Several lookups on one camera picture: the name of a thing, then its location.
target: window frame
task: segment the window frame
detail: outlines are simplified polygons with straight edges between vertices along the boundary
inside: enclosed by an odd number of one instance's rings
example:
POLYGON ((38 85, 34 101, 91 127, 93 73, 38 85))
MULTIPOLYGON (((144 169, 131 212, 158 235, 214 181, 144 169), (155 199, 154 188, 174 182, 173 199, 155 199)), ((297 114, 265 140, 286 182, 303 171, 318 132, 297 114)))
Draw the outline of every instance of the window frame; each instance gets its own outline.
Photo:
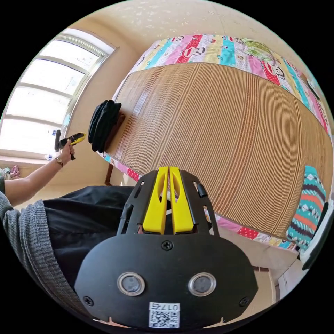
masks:
MULTIPOLYGON (((15 86, 14 86, 14 88, 13 88, 13 90, 12 90, 12 92, 11 92, 9 98, 8 98, 6 106, 3 110, 3 114, 0 118, 0 135, 1 135, 2 125, 3 125, 3 120, 4 119, 14 119, 14 120, 26 120, 26 121, 31 121, 31 122, 35 122, 35 123, 41 123, 41 124, 48 124, 48 125, 54 126, 56 128, 60 128, 61 132, 62 132, 61 137, 65 138, 66 135, 67 135, 68 128, 69 128, 70 123, 71 123, 71 119, 72 119, 73 112, 75 110, 76 104, 77 104, 78 99, 80 98, 82 92, 84 91, 86 85, 88 84, 91 77, 95 74, 95 72, 103 64, 103 62, 111 54, 113 54, 117 49, 118 48, 114 47, 113 45, 111 45, 109 43, 106 43, 104 40, 95 36, 91 32, 86 32, 86 31, 83 31, 83 30, 80 30, 80 29, 71 29, 71 28, 65 29, 62 33, 60 33, 58 36, 53 38, 48 44, 46 44, 40 50, 40 52, 32 59, 32 61, 27 66, 27 68, 21 74, 19 80, 15 84, 15 86), (91 41, 87 41, 82 36, 87 37, 88 40, 93 40, 96 43, 93 44, 91 41), (91 52, 92 54, 98 56, 98 59, 95 61, 94 64, 92 64, 90 69, 87 70, 87 69, 84 69, 84 68, 82 68, 78 65, 75 65, 75 64, 72 64, 70 62, 64 61, 60 58, 40 55, 41 52, 49 44, 51 44, 52 42, 54 42, 56 40, 63 41, 63 42, 69 42, 73 45, 79 46, 79 47, 91 52), (95 44, 100 44, 101 46, 104 47, 105 50, 102 50, 102 48, 96 46, 95 44), (24 82, 21 83, 20 81, 22 80, 23 76, 25 75, 27 70, 30 68, 31 64, 37 59, 52 61, 52 62, 67 66, 71 69, 74 69, 76 71, 79 71, 79 72, 83 73, 84 76, 81 79, 81 81, 79 82, 78 86, 76 87, 75 92, 71 95, 71 94, 67 94, 67 93, 64 93, 64 92, 61 92, 61 91, 58 91, 58 90, 54 90, 54 89, 51 89, 51 88, 47 88, 47 87, 44 87, 44 86, 40 86, 40 85, 29 84, 29 83, 24 83, 24 82), (65 113, 65 116, 64 116, 64 119, 63 119, 62 123, 59 124, 59 123, 54 123, 54 122, 50 122, 50 121, 44 121, 44 120, 36 119, 36 118, 33 118, 33 117, 7 115, 8 106, 10 104, 10 101, 12 99, 14 91, 18 87, 27 87, 27 88, 38 89, 38 90, 41 90, 41 91, 55 93, 57 95, 69 98, 70 102, 68 104, 67 111, 65 113)), ((6 150, 6 149, 0 149, 0 156, 12 157, 12 158, 13 157, 14 158, 23 158, 23 159, 45 160, 45 157, 42 154, 39 154, 39 153, 23 152, 23 151, 21 152, 21 151, 6 150)))

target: folded black cloth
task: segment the folded black cloth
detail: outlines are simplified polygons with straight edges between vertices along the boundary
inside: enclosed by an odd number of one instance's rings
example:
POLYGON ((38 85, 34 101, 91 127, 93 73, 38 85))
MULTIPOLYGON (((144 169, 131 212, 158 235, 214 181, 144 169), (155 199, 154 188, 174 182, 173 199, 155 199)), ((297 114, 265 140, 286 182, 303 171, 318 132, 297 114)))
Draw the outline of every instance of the folded black cloth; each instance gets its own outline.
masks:
POLYGON ((121 106, 121 103, 105 100, 95 108, 88 129, 88 142, 94 152, 104 152, 105 142, 111 129, 117 124, 121 106))

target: yellow plastic part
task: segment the yellow plastic part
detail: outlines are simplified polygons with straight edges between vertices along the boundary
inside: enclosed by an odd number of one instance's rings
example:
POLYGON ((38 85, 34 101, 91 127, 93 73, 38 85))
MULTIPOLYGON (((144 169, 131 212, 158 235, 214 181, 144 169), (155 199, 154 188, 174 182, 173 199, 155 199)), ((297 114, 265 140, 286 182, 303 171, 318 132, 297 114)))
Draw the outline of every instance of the yellow plastic part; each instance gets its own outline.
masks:
POLYGON ((170 195, 172 205, 173 231, 176 233, 191 232, 194 223, 191 217, 187 197, 182 183, 180 170, 177 167, 170 167, 170 195))
POLYGON ((161 167, 158 170, 151 200, 149 202, 143 223, 143 229, 145 232, 160 233, 160 234, 163 234, 165 232, 167 187, 168 187, 168 167, 161 167))
POLYGON ((82 137, 80 137, 79 139, 75 140, 73 143, 71 143, 71 145, 76 145, 77 143, 82 142, 85 138, 86 138, 86 134, 81 132, 83 134, 82 137))

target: person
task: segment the person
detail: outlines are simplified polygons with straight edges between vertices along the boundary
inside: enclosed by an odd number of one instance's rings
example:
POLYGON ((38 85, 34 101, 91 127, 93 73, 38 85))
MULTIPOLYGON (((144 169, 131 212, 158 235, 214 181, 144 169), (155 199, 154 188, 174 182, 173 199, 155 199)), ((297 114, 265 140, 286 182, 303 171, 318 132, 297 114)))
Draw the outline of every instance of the person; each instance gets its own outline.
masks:
POLYGON ((67 167, 71 154, 74 147, 68 142, 56 159, 29 176, 0 177, 0 220, 16 256, 36 284, 71 313, 92 319, 75 293, 75 280, 88 252, 116 235, 133 187, 90 186, 39 200, 21 212, 14 209, 67 167))

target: hand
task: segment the hand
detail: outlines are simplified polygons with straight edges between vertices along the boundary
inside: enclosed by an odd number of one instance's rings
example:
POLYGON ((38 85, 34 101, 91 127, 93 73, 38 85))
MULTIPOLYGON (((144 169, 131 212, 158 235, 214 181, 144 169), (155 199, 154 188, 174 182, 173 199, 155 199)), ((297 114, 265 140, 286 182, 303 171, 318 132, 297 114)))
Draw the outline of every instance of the hand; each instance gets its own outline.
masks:
POLYGON ((71 154, 75 154, 75 150, 74 147, 71 146, 71 140, 69 139, 60 153, 60 158, 64 166, 71 161, 71 154))

